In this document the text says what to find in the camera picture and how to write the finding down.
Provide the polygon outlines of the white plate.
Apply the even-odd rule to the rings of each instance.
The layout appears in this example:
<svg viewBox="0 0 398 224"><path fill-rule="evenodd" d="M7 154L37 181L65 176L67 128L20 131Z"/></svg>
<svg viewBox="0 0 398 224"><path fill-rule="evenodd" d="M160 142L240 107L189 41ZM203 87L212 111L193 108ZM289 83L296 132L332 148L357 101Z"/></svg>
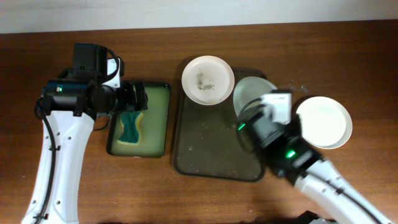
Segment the white plate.
<svg viewBox="0 0 398 224"><path fill-rule="evenodd" d="M238 81L233 91L233 106L236 116L239 115L244 105L276 89L277 87L273 83L260 77L245 77Z"/></svg>
<svg viewBox="0 0 398 224"><path fill-rule="evenodd" d="M205 55L191 60L182 72L184 93L199 105L217 105L234 89L232 68L221 58Z"/></svg>
<svg viewBox="0 0 398 224"><path fill-rule="evenodd" d="M302 137L320 149L336 149L351 137L353 122L347 109L339 102L325 96L313 96L297 108Z"/></svg>

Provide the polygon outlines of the green and yellow sponge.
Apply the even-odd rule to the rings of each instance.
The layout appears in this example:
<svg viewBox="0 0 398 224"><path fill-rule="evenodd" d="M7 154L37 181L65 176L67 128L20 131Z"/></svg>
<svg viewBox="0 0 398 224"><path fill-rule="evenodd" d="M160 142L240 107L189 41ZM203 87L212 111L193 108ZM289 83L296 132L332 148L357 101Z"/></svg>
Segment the green and yellow sponge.
<svg viewBox="0 0 398 224"><path fill-rule="evenodd" d="M140 123L144 113L140 111L120 115L122 133L118 143L137 146L141 140Z"/></svg>

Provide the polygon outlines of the white plate top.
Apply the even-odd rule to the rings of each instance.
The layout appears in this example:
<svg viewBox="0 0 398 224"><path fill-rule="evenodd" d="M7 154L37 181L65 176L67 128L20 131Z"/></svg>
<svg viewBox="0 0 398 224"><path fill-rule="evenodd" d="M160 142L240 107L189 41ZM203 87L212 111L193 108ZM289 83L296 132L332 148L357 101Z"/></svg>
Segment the white plate top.
<svg viewBox="0 0 398 224"><path fill-rule="evenodd" d="M234 89L232 68L221 58L205 55L191 60L182 72L184 93L199 105L217 105Z"/></svg>

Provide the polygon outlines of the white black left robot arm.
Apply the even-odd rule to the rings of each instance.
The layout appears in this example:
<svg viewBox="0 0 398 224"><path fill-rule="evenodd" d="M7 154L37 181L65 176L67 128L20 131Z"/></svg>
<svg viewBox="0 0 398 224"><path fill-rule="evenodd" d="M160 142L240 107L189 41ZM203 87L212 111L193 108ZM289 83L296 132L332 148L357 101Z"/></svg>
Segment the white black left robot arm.
<svg viewBox="0 0 398 224"><path fill-rule="evenodd" d="M101 116L148 109L142 82L122 81L124 61L111 49L75 44L72 67L49 80L36 101L44 136L34 192L23 223L78 223L85 149Z"/></svg>

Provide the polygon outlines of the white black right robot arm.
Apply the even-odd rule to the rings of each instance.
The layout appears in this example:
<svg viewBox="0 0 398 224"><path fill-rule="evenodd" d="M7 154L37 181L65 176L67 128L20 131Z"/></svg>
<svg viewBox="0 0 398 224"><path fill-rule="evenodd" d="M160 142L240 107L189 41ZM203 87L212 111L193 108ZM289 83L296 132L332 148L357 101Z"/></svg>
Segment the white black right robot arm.
<svg viewBox="0 0 398 224"><path fill-rule="evenodd" d="M302 136L301 118L292 115L292 94L272 90L246 103L237 114L237 138L273 171L323 208L337 223L391 223Z"/></svg>

